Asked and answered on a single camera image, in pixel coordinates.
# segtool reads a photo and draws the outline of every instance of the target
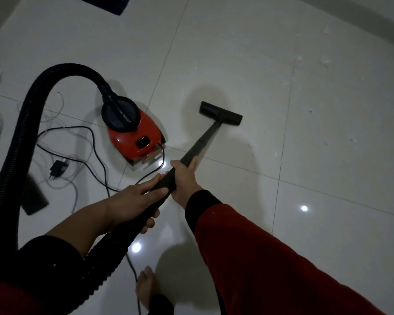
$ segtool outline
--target vacuum floor nozzle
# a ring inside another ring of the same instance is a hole
[[[242,121],[242,115],[206,103],[205,101],[202,101],[200,104],[200,114],[229,125],[238,126]]]

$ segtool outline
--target black corrugated hose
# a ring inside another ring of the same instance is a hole
[[[54,85],[68,76],[83,76],[93,81],[105,101],[115,95],[100,74],[79,64],[60,64],[45,70],[32,84],[23,102],[12,142],[0,171],[0,265],[9,261],[18,249],[18,222],[22,193],[31,164],[42,110]],[[84,303],[107,279],[124,258],[129,245],[148,217],[117,226],[84,259],[79,294],[71,296],[64,313]]]

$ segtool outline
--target plug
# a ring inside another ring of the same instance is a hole
[[[66,171],[67,167],[67,162],[64,163],[63,161],[56,160],[50,169],[51,173],[49,174],[49,177],[54,177],[54,179],[61,177],[61,175]]]

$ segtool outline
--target right hand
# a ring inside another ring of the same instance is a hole
[[[190,197],[197,191],[203,190],[196,182],[194,172],[197,166],[198,157],[195,156],[188,168],[179,160],[172,160],[171,166],[175,168],[176,190],[172,192],[172,198],[185,209]]]

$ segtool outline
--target vacuum cleaner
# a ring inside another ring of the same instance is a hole
[[[45,70],[32,84],[23,102],[15,132],[3,167],[0,171],[0,265],[18,249],[18,222],[21,199],[31,164],[41,121],[42,111],[53,86],[68,76],[83,76],[93,81],[102,94],[102,118],[109,137],[125,158],[135,161],[149,157],[164,138],[155,123],[126,97],[112,91],[100,74],[79,64],[60,64]],[[213,125],[181,158],[188,166],[199,155],[210,138],[223,124],[239,125],[242,116],[212,104],[201,102],[200,113],[215,120]],[[146,221],[175,190],[175,169],[171,169],[152,190],[167,187],[168,194],[149,206],[138,217],[116,226],[107,233],[84,259],[79,294],[69,296],[66,313],[86,301],[112,274],[124,258],[128,247],[140,233]]]

